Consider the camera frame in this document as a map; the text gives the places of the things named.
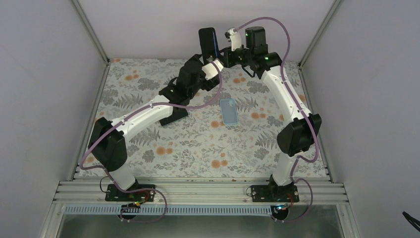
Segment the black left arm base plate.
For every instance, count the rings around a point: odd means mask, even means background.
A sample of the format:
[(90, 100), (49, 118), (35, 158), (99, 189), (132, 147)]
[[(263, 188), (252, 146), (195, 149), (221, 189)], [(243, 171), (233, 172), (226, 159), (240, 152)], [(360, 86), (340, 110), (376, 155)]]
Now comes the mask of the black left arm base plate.
[(106, 189), (105, 201), (117, 202), (153, 202), (156, 192), (154, 190), (125, 193), (120, 191), (115, 184), (109, 184)]

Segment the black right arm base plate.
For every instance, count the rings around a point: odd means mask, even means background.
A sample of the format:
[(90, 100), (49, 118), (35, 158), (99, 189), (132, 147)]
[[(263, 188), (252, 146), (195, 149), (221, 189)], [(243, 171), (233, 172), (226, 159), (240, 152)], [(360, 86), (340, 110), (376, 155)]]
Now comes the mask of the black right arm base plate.
[(274, 202), (299, 202), (299, 193), (294, 184), (286, 186), (252, 185), (251, 198), (254, 203)]

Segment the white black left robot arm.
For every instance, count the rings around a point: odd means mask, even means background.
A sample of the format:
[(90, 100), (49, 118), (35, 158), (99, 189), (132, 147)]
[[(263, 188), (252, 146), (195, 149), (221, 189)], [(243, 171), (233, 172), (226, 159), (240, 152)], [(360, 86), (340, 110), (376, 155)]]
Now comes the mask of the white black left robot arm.
[(188, 110), (194, 109), (189, 103), (200, 90), (210, 91), (218, 87), (207, 105), (221, 95), (223, 63), (212, 58), (201, 62), (200, 57), (194, 55), (187, 60), (178, 76), (143, 106), (118, 118), (107, 120), (102, 117), (95, 122), (88, 150), (82, 159), (86, 160), (92, 154), (124, 200), (133, 200), (138, 194), (136, 179), (126, 165), (126, 143), (158, 121), (166, 125), (187, 116)]

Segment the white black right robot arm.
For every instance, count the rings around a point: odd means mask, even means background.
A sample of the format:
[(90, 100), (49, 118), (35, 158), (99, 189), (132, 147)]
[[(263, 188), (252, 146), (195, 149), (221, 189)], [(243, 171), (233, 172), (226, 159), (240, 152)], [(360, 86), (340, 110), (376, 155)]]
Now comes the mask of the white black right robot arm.
[(247, 28), (244, 45), (237, 28), (227, 30), (225, 36), (231, 45), (221, 51), (223, 64), (226, 67), (240, 65), (243, 69), (249, 67), (247, 74), (257, 76), (269, 89), (286, 123), (277, 136), (281, 158), (268, 184), (270, 199), (280, 202), (287, 196), (287, 188), (297, 183), (293, 174), (298, 161), (314, 163), (318, 160), (320, 148), (317, 135), (322, 120), (299, 98), (279, 54), (268, 51), (263, 27)]

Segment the black smartphone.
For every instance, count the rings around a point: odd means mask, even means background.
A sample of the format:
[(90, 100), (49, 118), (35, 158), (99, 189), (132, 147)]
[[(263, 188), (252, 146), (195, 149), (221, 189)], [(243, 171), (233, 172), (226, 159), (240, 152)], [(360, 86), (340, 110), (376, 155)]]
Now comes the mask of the black smartphone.
[(208, 59), (219, 58), (219, 48), (216, 31), (213, 27), (201, 28), (198, 30), (200, 47), (204, 65), (208, 64)]

